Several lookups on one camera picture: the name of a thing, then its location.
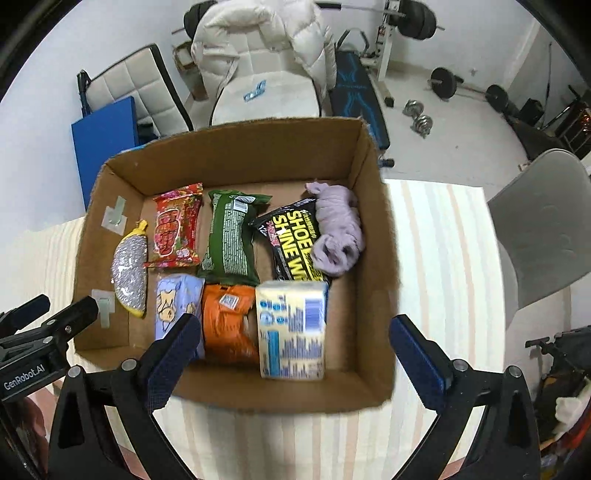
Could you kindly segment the yellow silver scrubber pack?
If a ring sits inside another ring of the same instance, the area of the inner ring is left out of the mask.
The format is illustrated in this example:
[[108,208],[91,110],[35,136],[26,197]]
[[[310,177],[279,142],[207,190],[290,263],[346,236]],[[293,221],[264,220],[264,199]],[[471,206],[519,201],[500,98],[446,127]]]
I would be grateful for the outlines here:
[[111,279],[115,297],[132,316],[142,318],[147,302],[148,241],[147,222],[137,226],[121,239],[111,263]]

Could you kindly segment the blue folded mat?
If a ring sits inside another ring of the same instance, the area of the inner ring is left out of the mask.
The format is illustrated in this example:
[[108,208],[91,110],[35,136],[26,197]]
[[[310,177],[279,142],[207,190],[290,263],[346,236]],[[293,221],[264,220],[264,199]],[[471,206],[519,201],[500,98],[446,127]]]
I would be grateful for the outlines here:
[[103,164],[139,145],[135,102],[126,97],[108,104],[71,125],[84,207]]

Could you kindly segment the red snack packet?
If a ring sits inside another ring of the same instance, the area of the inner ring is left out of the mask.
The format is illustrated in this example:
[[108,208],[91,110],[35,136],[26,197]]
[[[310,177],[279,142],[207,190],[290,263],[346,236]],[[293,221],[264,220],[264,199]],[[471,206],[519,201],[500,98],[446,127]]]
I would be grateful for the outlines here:
[[204,187],[200,182],[162,193],[153,198],[156,217],[152,259],[146,268],[197,266],[197,220]]

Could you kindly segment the green wipes packet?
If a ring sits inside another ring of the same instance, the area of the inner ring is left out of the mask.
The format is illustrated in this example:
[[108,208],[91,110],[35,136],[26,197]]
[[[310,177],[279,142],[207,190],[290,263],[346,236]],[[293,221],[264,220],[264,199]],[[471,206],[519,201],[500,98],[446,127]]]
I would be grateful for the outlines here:
[[212,219],[207,249],[197,276],[207,283],[259,285],[249,222],[270,204],[271,196],[238,190],[211,190]]

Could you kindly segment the white quilted cushion panel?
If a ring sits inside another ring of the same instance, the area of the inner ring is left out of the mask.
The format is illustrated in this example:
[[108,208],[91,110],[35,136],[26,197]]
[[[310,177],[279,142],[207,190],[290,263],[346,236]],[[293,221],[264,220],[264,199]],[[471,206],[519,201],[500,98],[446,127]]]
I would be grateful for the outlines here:
[[155,44],[134,51],[93,78],[81,70],[76,80],[84,115],[131,97],[136,122],[150,125],[156,136],[170,136],[193,129]]

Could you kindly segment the light blue tissue pack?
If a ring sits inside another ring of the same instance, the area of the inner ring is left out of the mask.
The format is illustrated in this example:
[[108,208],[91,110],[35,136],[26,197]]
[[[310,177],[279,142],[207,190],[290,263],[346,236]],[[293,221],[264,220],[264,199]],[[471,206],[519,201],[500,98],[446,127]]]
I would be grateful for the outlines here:
[[204,279],[184,273],[167,275],[158,280],[154,339],[164,338],[183,314],[191,314],[198,321],[198,342],[193,358],[204,360],[204,326],[202,326],[202,295]]

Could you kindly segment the orange snack packet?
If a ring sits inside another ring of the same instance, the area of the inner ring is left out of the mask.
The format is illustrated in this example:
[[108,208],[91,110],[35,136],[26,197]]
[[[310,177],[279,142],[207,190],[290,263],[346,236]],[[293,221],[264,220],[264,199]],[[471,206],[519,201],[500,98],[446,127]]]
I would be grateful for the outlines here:
[[256,289],[207,284],[202,298],[206,358],[222,365],[257,365],[259,350],[249,335]]

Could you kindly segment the purple cloth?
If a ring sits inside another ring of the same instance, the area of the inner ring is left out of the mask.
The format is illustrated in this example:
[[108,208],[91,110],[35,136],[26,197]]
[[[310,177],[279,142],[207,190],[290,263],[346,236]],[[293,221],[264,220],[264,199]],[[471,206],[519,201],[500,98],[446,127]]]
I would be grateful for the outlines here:
[[315,217],[320,237],[311,249],[315,268],[329,277],[351,270],[365,250],[358,199],[342,185],[310,182],[308,193],[315,196]]

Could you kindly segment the grey chair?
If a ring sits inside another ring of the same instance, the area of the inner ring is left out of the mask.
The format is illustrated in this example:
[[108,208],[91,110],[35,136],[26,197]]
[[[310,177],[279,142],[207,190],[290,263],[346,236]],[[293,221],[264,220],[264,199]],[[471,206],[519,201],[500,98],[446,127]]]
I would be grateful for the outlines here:
[[502,265],[506,324],[590,272],[590,179],[563,149],[543,152],[488,201]]

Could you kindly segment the blue black weight bench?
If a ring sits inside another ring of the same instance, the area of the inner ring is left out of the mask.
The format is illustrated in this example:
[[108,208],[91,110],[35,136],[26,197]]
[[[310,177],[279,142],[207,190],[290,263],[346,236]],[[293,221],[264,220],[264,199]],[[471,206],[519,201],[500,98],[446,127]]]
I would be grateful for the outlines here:
[[[363,52],[344,49],[349,33],[358,31],[365,42]],[[335,43],[337,80],[329,91],[332,114],[338,117],[362,118],[369,127],[370,135],[381,151],[390,148],[391,142],[378,96],[361,58],[370,47],[369,40],[359,28],[347,29]]]

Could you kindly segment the white puffer jacket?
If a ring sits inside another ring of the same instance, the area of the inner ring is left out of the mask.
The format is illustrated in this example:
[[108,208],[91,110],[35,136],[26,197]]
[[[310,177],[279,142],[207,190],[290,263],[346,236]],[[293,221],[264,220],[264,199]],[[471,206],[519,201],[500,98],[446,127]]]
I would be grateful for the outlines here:
[[283,61],[308,75],[322,99],[337,83],[334,36],[313,1],[216,3],[199,20],[190,52],[211,99],[233,78]]

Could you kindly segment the black shoe shine wipes pack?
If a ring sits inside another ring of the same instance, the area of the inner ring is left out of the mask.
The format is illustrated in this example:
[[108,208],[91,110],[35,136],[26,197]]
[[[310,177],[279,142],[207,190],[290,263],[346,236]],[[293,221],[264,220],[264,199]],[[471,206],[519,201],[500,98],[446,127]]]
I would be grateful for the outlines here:
[[270,244],[276,280],[329,281],[311,259],[312,247],[320,238],[315,202],[315,198],[303,198],[249,222]]

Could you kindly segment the open cardboard box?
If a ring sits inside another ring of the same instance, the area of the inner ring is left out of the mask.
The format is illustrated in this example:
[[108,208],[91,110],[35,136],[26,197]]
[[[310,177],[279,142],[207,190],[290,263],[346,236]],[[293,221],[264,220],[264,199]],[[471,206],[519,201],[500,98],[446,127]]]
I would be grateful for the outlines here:
[[115,301],[75,347],[114,366],[191,313],[202,340],[179,396],[270,413],[377,407],[393,393],[399,289],[391,205],[365,122],[229,123],[102,166],[73,296]]

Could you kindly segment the white chair with seat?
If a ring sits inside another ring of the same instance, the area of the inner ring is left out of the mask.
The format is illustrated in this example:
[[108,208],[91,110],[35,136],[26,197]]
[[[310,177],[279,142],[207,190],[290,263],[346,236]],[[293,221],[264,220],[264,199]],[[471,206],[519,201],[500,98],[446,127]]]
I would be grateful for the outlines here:
[[222,1],[197,23],[190,54],[209,124],[318,118],[337,80],[335,45],[313,1]]

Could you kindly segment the small blue packet on seat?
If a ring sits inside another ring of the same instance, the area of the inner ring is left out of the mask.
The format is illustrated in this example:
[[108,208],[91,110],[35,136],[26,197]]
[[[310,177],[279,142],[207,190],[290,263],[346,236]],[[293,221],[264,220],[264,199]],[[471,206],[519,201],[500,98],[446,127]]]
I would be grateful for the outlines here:
[[262,96],[264,93],[266,93],[266,80],[259,81],[252,90],[243,95],[242,99],[247,103]]

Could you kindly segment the chrome dumbbell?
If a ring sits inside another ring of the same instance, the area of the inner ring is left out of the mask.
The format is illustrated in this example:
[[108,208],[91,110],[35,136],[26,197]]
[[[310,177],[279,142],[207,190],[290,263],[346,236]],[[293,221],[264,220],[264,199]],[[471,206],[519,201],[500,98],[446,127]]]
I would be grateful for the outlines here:
[[403,114],[413,120],[411,129],[422,138],[427,138],[432,131],[434,121],[425,112],[424,104],[418,100],[409,100],[403,109]]

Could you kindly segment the black barbell on floor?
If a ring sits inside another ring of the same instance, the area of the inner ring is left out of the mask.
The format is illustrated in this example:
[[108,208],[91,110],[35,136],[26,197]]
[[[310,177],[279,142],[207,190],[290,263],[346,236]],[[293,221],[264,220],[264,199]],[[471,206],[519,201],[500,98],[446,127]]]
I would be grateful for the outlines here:
[[431,72],[428,84],[441,100],[450,100],[458,91],[466,91],[482,97],[498,113],[513,117],[519,114],[507,91],[497,84],[490,85],[486,90],[468,86],[462,77],[444,67],[437,67]]

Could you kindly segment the brown wooden chair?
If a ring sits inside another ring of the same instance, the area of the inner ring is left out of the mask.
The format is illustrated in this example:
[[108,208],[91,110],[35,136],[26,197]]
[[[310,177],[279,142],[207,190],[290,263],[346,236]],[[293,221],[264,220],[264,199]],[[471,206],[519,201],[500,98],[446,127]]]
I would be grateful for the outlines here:
[[573,100],[542,131],[582,160],[590,153],[590,95],[568,85]]

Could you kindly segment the cream blue tissue pack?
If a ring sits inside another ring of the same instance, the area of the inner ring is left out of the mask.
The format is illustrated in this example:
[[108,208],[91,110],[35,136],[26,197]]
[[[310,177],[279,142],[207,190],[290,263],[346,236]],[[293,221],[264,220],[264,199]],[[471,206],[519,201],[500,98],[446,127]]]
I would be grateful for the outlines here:
[[329,284],[266,281],[256,287],[260,375],[320,381],[325,377]]

